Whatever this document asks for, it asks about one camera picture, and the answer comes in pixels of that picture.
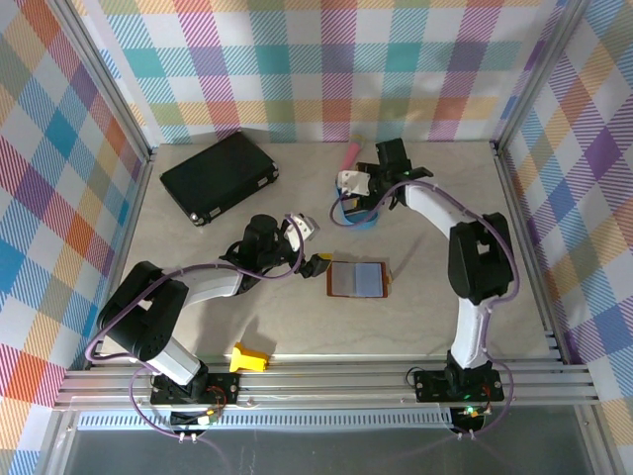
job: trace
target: plaid wallpaper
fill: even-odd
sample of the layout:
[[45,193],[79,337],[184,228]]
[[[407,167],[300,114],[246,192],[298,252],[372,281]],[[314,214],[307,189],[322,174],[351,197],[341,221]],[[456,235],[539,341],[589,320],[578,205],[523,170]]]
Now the plaid wallpaper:
[[510,147],[556,314],[633,473],[633,2],[593,0]]
[[151,142],[337,142],[489,140],[565,1],[75,5]]
[[0,12],[0,473],[24,474],[104,297],[141,162],[45,0]]

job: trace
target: black case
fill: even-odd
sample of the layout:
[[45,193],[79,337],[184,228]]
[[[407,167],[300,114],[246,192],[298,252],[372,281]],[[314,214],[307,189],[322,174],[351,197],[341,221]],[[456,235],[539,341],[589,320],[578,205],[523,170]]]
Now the black case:
[[277,164],[238,132],[160,175],[172,198],[196,226],[274,182]]

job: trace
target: yellow object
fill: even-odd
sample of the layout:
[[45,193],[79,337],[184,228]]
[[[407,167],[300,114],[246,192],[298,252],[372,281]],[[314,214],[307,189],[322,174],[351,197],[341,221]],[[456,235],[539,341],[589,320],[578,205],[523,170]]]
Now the yellow object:
[[263,371],[268,364],[268,355],[259,351],[251,351],[244,348],[241,343],[236,343],[230,356],[231,373],[238,369],[250,369],[251,371]]

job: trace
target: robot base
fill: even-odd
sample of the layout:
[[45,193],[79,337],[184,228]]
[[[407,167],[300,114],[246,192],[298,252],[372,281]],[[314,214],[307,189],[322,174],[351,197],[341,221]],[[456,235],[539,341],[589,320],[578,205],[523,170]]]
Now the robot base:
[[460,392],[451,390],[444,371],[415,371],[413,385],[419,403],[487,403],[503,401],[503,388],[498,371],[488,369],[478,373],[478,381]]
[[180,405],[196,404],[212,406],[218,403],[219,393],[226,396],[226,404],[235,404],[239,394],[239,374],[237,373],[206,373],[200,375],[197,381],[202,383],[205,389],[192,391],[192,383],[187,386],[179,386],[164,375],[155,376],[151,385],[153,390],[149,402],[152,405]]

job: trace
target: ventilation grille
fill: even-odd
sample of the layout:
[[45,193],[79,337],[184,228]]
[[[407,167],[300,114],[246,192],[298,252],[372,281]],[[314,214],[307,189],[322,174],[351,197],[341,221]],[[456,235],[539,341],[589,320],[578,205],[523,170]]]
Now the ventilation grille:
[[[168,412],[145,413],[155,424],[166,428]],[[446,428],[452,427],[450,410],[420,408],[364,411],[244,411],[226,410],[209,428],[360,429],[360,428]],[[80,430],[145,429],[145,422],[132,411],[84,412]]]

